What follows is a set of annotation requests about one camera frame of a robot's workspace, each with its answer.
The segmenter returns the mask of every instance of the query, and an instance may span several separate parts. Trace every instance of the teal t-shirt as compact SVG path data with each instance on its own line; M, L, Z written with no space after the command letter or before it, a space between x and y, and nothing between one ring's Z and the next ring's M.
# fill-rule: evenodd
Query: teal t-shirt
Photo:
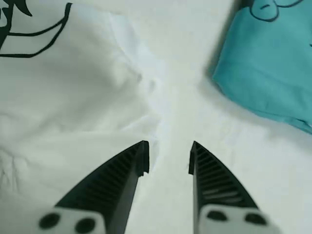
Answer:
M312 0L244 0L213 79L257 115L312 134Z

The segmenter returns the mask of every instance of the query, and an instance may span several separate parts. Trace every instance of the black print graphic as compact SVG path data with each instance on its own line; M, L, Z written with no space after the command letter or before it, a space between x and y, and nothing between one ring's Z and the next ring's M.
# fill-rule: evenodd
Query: black print graphic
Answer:
M32 58L34 56L37 56L44 52L45 50L49 49L57 40L61 32L63 31L69 17L70 9L72 4L68 3L65 7L65 14L64 18L62 18L59 22L54 24L53 26L44 29L39 32L34 33L16 33L11 32L12 27L12 18L14 17L14 11L13 8L16 6L21 12L28 15L29 17L32 17L32 14L30 13L27 5L26 0L0 0L0 57L9 57L9 58ZM35 37L39 36L41 34L44 34L46 32L51 31L52 29L60 26L60 29L57 31L57 33L54 35L52 40L43 48L39 49L37 52L33 54L3 54L1 52L1 48L3 46L3 43L5 40L9 40L10 37Z
M242 7L249 7L250 14L258 20L273 22L279 17L280 8L294 7L303 0L244 0Z

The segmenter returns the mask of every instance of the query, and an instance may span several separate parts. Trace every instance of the white t-shirt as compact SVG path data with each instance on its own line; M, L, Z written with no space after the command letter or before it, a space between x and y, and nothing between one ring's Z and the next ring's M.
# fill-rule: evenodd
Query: white t-shirt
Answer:
M0 3L0 199L53 206L141 140L153 166L161 65L127 19L50 0L14 5L10 18Z

